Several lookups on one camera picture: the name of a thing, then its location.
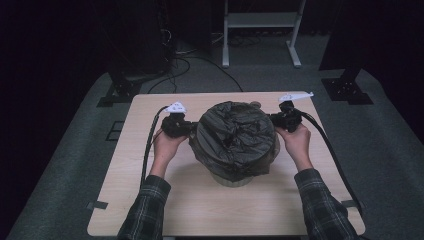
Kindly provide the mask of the person's left hand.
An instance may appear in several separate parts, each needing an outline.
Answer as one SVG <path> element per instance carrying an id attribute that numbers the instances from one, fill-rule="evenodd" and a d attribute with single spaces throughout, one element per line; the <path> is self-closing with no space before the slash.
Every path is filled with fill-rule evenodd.
<path id="1" fill-rule="evenodd" d="M 162 129 L 158 130 L 154 139 L 153 166 L 155 168 L 166 168 L 177 153 L 179 145 L 185 140 L 185 136 L 172 138 Z"/>

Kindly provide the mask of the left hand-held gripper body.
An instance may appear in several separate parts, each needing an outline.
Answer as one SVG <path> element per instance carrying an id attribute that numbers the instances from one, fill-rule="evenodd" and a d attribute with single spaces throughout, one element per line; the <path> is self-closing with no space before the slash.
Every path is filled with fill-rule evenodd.
<path id="1" fill-rule="evenodd" d="M 193 129 L 193 123 L 185 119 L 186 108 L 177 101 L 165 108 L 168 116 L 162 120 L 161 128 L 171 138 L 188 136 Z"/>

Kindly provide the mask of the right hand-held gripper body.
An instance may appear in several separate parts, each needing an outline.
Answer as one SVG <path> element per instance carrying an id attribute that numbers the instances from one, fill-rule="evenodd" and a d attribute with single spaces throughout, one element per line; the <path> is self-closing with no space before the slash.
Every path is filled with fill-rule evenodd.
<path id="1" fill-rule="evenodd" d="M 293 101 L 310 98 L 313 93 L 286 93 L 279 98 L 280 112 L 276 117 L 276 126 L 294 132 L 302 122 L 301 112 L 295 108 Z"/>

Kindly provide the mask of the black garbage bag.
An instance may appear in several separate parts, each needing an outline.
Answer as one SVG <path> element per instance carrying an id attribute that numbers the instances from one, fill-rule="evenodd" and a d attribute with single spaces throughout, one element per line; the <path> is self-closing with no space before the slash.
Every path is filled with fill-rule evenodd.
<path id="1" fill-rule="evenodd" d="M 268 174 L 280 150 L 269 116 L 252 104 L 231 101 L 201 116 L 189 145 L 212 174 L 230 182 Z"/>

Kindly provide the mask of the white metal stand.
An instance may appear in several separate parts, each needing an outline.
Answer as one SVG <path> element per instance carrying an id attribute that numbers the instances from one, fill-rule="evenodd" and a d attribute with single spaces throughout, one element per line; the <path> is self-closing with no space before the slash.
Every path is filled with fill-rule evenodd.
<path id="1" fill-rule="evenodd" d="M 302 66 L 295 48 L 299 33 L 304 8 L 307 0 L 300 0 L 296 12 L 275 12 L 275 13 L 232 13 L 229 11 L 229 0 L 224 1 L 223 19 L 223 47 L 222 66 L 230 66 L 228 34 L 230 29 L 236 28 L 291 28 L 291 39 L 286 42 L 286 46 L 291 57 L 293 66 Z"/>

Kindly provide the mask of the green plastic bin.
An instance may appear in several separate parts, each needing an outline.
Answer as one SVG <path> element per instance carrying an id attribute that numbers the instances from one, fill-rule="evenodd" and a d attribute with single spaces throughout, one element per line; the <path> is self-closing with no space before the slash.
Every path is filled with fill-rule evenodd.
<path id="1" fill-rule="evenodd" d="M 244 179 L 239 180 L 239 181 L 230 181 L 230 180 L 224 179 L 224 178 L 222 178 L 222 177 L 220 177 L 220 176 L 218 176 L 218 175 L 216 175 L 212 172 L 211 172 L 211 176 L 218 184 L 225 186 L 225 187 L 230 187 L 230 188 L 238 188 L 238 187 L 245 186 L 245 185 L 249 184 L 254 178 L 254 177 L 247 177 L 247 178 L 244 178 Z"/>

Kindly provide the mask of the person's right hand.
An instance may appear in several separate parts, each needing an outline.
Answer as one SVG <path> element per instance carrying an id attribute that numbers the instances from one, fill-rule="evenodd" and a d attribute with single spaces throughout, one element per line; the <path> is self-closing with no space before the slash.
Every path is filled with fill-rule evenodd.
<path id="1" fill-rule="evenodd" d="M 279 127 L 276 128 L 276 131 L 283 138 L 285 148 L 297 170 L 311 169 L 313 167 L 309 155 L 311 132 L 303 124 L 300 124 L 292 133 Z"/>

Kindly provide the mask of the black stand base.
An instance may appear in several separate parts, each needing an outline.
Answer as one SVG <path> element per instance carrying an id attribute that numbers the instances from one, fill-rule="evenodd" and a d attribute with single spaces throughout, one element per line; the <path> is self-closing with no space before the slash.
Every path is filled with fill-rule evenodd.
<path id="1" fill-rule="evenodd" d="M 121 72 L 109 72 L 111 85 L 105 96 L 97 103 L 98 107 L 112 107 L 115 103 L 131 103 L 139 94 L 141 83 L 128 80 Z"/>
<path id="2" fill-rule="evenodd" d="M 340 77 L 323 78 L 321 80 L 326 92 L 332 101 L 345 101 L 349 105 L 372 105 L 369 95 L 363 92 L 356 83 L 356 77 L 361 69 L 358 67 L 346 68 Z"/>

